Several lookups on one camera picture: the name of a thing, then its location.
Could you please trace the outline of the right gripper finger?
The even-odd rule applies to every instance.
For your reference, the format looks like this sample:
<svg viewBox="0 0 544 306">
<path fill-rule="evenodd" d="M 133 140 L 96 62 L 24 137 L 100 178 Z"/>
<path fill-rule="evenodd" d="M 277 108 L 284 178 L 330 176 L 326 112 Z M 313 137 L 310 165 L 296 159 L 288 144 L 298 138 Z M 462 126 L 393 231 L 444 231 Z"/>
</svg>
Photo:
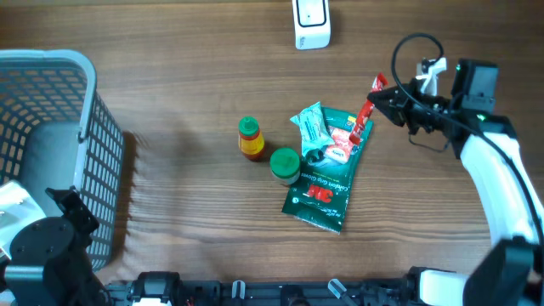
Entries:
<svg viewBox="0 0 544 306">
<path fill-rule="evenodd" d="M 376 95 L 368 95 L 367 98 L 395 126 L 404 126 L 404 119 L 401 117 L 400 111 L 393 100 L 378 98 Z"/>
<path fill-rule="evenodd" d="M 371 92 L 368 94 L 368 99 L 371 102 L 395 100 L 399 94 L 400 89 L 398 87 L 385 88 L 381 91 Z"/>
</svg>

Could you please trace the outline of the red Nescafe sachet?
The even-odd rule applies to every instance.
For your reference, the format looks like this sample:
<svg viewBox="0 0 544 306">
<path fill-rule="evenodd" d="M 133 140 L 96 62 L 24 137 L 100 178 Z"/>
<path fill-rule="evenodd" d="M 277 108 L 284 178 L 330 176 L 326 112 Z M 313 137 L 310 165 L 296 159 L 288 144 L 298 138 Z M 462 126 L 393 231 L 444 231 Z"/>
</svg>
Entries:
<svg viewBox="0 0 544 306">
<path fill-rule="evenodd" d="M 371 86 L 371 92 L 372 93 L 380 92 L 387 85 L 388 85 L 388 81 L 386 77 L 380 72 L 374 79 L 374 82 Z M 367 99 L 366 102 L 363 104 L 362 108 L 360 109 L 360 112 L 358 113 L 358 116 L 354 124 L 354 128 L 349 135 L 349 140 L 354 145 L 360 144 L 362 135 L 364 131 L 366 130 L 366 124 L 371 116 L 371 113 L 373 112 L 373 109 L 374 109 L 374 104 L 369 99 Z"/>
</svg>

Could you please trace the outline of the teal wet wipes packet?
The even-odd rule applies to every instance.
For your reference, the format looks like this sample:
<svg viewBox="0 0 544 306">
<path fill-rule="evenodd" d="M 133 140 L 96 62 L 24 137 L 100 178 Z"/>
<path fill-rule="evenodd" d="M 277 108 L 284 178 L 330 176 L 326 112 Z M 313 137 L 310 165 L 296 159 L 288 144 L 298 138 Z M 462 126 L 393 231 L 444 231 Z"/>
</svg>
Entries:
<svg viewBox="0 0 544 306">
<path fill-rule="evenodd" d="M 326 128 L 320 101 L 303 109 L 290 121 L 299 127 L 302 156 L 306 156 L 310 151 L 321 150 L 325 146 L 335 144 Z"/>
</svg>

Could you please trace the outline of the green 3M gloves package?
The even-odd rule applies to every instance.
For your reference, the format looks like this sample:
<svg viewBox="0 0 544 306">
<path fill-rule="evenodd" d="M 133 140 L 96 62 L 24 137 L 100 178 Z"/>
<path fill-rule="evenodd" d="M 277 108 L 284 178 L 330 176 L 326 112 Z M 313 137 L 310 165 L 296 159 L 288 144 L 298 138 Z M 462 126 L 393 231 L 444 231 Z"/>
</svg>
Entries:
<svg viewBox="0 0 544 306">
<path fill-rule="evenodd" d="M 282 212 L 323 230 L 340 233 L 356 170 L 372 128 L 373 122 L 369 121 L 358 145 L 337 150 L 349 153 L 344 164 L 324 156 L 322 151 L 307 154 L 301 160 L 299 179 L 288 190 Z"/>
</svg>

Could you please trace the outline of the green lid jar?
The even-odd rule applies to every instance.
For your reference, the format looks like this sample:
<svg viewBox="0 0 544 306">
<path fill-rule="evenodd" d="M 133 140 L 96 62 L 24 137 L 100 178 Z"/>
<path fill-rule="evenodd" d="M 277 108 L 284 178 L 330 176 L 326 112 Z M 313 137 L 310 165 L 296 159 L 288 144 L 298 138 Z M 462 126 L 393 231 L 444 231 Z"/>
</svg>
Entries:
<svg viewBox="0 0 544 306">
<path fill-rule="evenodd" d="M 271 155 L 269 165 L 273 177 L 283 185 L 295 183 L 300 176 L 300 157 L 294 149 L 279 148 Z"/>
</svg>

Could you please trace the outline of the yellow red sauce bottle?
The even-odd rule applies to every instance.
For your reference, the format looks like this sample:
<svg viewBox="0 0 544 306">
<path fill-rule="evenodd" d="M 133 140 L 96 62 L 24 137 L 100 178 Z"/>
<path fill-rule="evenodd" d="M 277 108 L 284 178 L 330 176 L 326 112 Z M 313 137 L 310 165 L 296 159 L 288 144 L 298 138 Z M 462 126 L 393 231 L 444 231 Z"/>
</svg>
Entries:
<svg viewBox="0 0 544 306">
<path fill-rule="evenodd" d="M 258 160 L 265 150 L 265 140 L 258 121 L 252 116 L 241 118 L 238 125 L 238 135 L 241 153 L 251 161 Z"/>
</svg>

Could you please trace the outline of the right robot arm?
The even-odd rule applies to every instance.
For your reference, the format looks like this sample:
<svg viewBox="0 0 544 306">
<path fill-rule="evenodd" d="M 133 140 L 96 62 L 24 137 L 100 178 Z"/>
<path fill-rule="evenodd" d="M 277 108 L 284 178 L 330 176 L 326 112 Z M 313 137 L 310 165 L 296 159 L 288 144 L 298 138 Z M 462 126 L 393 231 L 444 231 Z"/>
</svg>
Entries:
<svg viewBox="0 0 544 306">
<path fill-rule="evenodd" d="M 369 93 L 394 125 L 440 131 L 469 173 L 492 247 L 470 275 L 411 268 L 400 301 L 412 305 L 541 305 L 543 207 L 520 156 L 511 122 L 493 113 L 499 69 L 460 59 L 450 98 L 437 95 L 439 61 L 422 63 L 409 83 Z"/>
</svg>

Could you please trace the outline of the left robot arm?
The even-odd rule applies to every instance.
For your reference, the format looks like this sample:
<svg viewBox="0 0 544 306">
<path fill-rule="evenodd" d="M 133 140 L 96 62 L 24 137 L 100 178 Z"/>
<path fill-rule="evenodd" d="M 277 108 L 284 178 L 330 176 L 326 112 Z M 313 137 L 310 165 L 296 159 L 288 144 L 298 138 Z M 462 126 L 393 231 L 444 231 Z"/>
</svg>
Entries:
<svg viewBox="0 0 544 306">
<path fill-rule="evenodd" d="M 86 252 L 98 220 L 74 189 L 45 193 L 61 216 L 47 217 L 18 182 L 1 186 L 1 290 L 14 305 L 111 305 Z"/>
</svg>

